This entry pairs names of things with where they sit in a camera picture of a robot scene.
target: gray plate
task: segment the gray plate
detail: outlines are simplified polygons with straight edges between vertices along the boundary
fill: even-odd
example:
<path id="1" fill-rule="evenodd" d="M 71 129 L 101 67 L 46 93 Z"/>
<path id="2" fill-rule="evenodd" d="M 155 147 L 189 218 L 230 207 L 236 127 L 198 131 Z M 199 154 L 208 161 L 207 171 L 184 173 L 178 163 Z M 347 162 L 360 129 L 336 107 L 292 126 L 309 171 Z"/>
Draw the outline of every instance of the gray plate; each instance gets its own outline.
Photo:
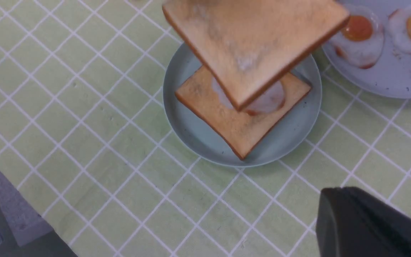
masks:
<path id="1" fill-rule="evenodd" d="M 369 7 L 385 26 L 385 45 L 374 67 L 368 70 L 349 65 L 336 55 L 331 44 L 323 45 L 323 50 L 333 66 L 349 81 L 360 88 L 377 95 L 411 98 L 411 55 L 403 54 L 393 45 L 386 31 L 388 16 L 397 8 L 405 8 L 411 0 L 340 0 L 341 3 Z"/>
<path id="2" fill-rule="evenodd" d="M 164 78 L 163 101 L 166 116 L 180 140 L 199 156 L 224 166 L 259 166 L 275 161 L 294 150 L 308 135 L 321 106 L 321 78 L 315 60 L 310 55 L 295 67 L 313 86 L 311 92 L 297 104 L 244 161 L 207 123 L 181 104 L 174 92 L 201 67 L 187 45 L 174 54 Z"/>

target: green checkered tablecloth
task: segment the green checkered tablecloth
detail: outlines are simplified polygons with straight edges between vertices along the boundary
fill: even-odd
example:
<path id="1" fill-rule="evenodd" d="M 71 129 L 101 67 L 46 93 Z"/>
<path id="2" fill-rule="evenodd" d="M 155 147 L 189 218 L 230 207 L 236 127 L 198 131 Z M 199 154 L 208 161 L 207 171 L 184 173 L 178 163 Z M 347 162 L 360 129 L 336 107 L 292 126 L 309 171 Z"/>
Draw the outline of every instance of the green checkered tablecloth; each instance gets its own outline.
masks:
<path id="1" fill-rule="evenodd" d="M 0 0 L 0 170 L 79 256 L 318 256 L 324 187 L 411 216 L 411 100 L 360 90 L 317 50 L 307 140 L 265 166 L 215 166 L 163 112 L 179 45 L 161 0 Z"/>

